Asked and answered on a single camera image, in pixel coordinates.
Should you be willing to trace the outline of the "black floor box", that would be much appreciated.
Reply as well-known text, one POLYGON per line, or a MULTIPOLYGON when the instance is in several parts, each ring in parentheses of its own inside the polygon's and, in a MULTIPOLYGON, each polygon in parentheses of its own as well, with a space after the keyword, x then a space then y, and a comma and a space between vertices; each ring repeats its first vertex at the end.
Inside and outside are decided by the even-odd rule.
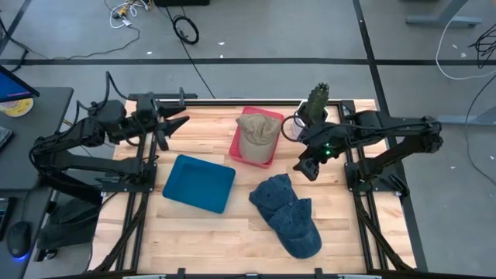
POLYGON ((211 0, 153 0, 156 6, 206 6, 211 0))

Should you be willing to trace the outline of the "green cactus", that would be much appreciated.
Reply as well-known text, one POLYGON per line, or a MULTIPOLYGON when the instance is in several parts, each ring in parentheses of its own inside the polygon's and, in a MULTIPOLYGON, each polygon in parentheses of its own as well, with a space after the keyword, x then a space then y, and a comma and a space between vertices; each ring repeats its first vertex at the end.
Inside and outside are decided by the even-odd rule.
POLYGON ((329 100, 329 85, 325 82, 318 83, 311 91, 305 108, 308 122, 316 124, 323 122, 325 118, 325 108, 329 100))

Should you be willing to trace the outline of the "yellow round plate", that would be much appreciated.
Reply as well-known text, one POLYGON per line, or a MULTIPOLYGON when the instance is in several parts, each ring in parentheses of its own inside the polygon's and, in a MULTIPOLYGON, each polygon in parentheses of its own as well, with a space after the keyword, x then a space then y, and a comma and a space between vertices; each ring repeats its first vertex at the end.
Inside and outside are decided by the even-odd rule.
POLYGON ((27 114, 34 105, 32 98, 26 98, 11 102, 0 102, 0 112, 5 113, 7 116, 17 118, 27 114))

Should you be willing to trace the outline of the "black keyboard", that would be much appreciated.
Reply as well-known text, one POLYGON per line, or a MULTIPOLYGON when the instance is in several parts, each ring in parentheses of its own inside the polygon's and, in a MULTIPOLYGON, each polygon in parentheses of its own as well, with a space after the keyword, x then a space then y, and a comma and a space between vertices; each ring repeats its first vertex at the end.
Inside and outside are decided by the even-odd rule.
POLYGON ((16 202, 17 198, 15 197, 0 197, 0 242, 4 238, 16 202))

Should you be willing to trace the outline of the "black computer mouse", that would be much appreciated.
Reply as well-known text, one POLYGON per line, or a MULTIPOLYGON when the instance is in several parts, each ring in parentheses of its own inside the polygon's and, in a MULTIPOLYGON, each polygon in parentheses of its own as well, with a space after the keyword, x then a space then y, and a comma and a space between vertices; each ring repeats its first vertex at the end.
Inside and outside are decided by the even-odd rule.
POLYGON ((31 246, 31 228, 28 222, 19 221, 7 233, 7 247, 14 258, 24 257, 31 246))

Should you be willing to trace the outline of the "tan baseball cap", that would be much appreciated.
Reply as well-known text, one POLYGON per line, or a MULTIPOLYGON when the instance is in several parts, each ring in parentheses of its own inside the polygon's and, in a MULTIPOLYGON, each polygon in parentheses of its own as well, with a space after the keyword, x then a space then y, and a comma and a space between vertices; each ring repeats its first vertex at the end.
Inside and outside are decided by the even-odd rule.
POLYGON ((281 121, 263 114, 242 114, 236 122, 240 128, 240 156, 257 164, 268 162, 275 151, 281 121))

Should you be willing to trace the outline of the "blue plastic bin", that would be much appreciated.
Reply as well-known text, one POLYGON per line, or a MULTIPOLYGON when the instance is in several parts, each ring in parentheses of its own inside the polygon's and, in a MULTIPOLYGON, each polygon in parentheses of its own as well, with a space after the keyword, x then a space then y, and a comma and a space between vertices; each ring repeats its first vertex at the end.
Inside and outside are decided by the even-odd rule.
POLYGON ((179 155, 162 195, 176 202, 222 214, 235 176, 236 171, 231 167, 179 155))

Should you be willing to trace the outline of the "pink plastic bin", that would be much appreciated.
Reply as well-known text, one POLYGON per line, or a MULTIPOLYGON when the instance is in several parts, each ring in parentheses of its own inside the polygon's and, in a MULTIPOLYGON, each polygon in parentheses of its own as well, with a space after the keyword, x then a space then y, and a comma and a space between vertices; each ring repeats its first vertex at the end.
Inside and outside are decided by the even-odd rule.
MULTIPOLYGON (((244 114, 247 114, 247 115, 261 114, 261 115, 265 115, 265 116, 268 116, 271 118, 278 119, 280 121, 282 121, 284 118, 284 115, 281 113, 272 112, 272 111, 268 111, 266 109, 257 108, 257 107, 253 107, 253 106, 245 106, 242 110, 242 114, 243 115, 244 114)), ((234 137, 233 137, 232 142, 231 142, 231 146, 229 148, 229 155, 231 156, 231 158, 234 161, 238 161, 240 163, 244 163, 244 164, 248 164, 248 165, 252 165, 252 166, 260 167, 260 168, 264 168, 264 169, 267 169, 272 165, 273 160, 274 160, 274 154, 275 154, 276 146, 274 147, 274 150, 271 152, 270 157, 268 158, 267 162, 257 163, 257 162, 247 160, 244 157, 242 157, 242 155, 240 153, 240 148, 239 148, 240 137, 241 137, 241 128, 239 126, 237 126, 234 137)), ((279 140, 279 137, 276 138, 275 145, 277 145, 278 140, 279 140)))

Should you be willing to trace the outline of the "white plant pot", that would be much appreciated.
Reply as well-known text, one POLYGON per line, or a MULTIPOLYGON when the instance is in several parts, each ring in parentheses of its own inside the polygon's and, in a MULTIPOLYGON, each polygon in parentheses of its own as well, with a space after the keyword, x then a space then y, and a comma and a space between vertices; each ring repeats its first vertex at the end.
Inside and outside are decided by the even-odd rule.
MULTIPOLYGON (((298 109, 294 112, 295 113, 294 115, 298 115, 298 111, 300 109, 303 109, 306 103, 307 103, 307 99, 300 101, 298 109)), ((322 121, 325 122, 328 116, 329 116, 329 111, 327 108, 324 108, 322 113, 322 121)), ((297 138, 300 135, 301 131, 305 128, 305 124, 300 119, 296 119, 296 118, 292 120, 291 126, 292 126, 292 133, 295 138, 297 138)))

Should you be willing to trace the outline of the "blue screen desk monitor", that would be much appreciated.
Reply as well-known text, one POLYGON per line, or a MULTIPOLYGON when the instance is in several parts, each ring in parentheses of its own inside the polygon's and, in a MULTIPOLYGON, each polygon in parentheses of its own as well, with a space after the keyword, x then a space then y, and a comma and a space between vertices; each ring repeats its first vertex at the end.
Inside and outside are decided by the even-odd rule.
POLYGON ((37 98, 40 93, 11 71, 0 66, 0 103, 37 98))

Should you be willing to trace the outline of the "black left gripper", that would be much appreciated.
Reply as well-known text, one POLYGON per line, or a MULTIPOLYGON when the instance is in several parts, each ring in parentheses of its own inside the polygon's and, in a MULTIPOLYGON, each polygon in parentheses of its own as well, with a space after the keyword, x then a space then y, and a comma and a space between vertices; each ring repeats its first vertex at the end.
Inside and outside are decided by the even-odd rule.
POLYGON ((185 109, 186 107, 183 105, 156 105, 156 116, 151 119, 141 119, 136 116, 136 112, 133 113, 133 116, 143 131, 155 134, 159 148, 162 151, 167 151, 169 147, 165 137, 173 135, 190 117, 167 118, 183 112, 185 109))

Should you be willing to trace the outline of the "grey desk foot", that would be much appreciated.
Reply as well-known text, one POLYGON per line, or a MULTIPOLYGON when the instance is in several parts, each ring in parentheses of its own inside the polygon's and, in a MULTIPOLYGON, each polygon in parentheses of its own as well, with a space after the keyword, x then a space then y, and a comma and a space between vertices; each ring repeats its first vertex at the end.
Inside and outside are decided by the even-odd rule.
POLYGON ((440 115, 436 119, 447 125, 496 126, 496 106, 480 115, 440 115))
POLYGON ((475 27, 482 23, 481 18, 458 15, 467 3, 468 0, 450 0, 448 5, 438 15, 408 15, 405 23, 409 25, 435 27, 475 27))

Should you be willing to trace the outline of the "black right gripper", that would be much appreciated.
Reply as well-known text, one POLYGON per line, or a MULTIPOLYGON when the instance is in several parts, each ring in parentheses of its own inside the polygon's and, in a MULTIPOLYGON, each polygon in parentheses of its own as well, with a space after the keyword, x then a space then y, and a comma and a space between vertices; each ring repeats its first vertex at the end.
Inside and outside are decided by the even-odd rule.
POLYGON ((319 175, 319 164, 314 160, 338 158, 345 151, 345 132, 341 128, 304 128, 300 133, 300 142, 306 148, 293 169, 300 170, 310 181, 315 181, 319 175))

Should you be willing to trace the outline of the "black aluminium table frame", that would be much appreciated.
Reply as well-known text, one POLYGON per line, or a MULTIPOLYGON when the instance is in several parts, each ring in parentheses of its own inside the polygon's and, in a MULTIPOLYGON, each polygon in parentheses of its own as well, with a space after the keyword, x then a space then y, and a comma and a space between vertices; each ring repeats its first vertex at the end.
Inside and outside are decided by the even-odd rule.
POLYGON ((236 118, 254 107, 290 115, 295 99, 189 99, 189 121, 159 152, 154 190, 148 195, 116 195, 99 216, 93 254, 84 279, 346 279, 395 275, 393 264, 359 219, 362 205, 394 251, 409 266, 420 262, 406 222, 405 201, 388 189, 355 195, 345 166, 373 157, 385 143, 350 150, 321 168, 316 181, 295 170, 303 146, 281 139, 269 167, 235 160, 229 152, 236 118), (226 209, 218 214, 165 198, 162 191, 174 161, 187 155, 236 172, 226 209), (312 200, 312 218, 322 237, 313 257, 298 260, 249 202, 263 180, 287 174, 296 194, 312 200))

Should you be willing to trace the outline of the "dark blue denim cap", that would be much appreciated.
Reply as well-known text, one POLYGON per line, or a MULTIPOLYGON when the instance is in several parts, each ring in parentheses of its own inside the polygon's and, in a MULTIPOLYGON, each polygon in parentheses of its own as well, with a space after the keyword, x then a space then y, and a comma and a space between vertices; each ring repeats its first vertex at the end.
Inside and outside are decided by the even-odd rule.
POLYGON ((267 224, 279 208, 296 200, 298 197, 287 174, 278 174, 262 181, 249 195, 249 201, 256 206, 267 224))
POLYGON ((322 248, 322 238, 312 219, 310 198, 288 202, 274 213, 268 225, 294 258, 313 257, 322 248))

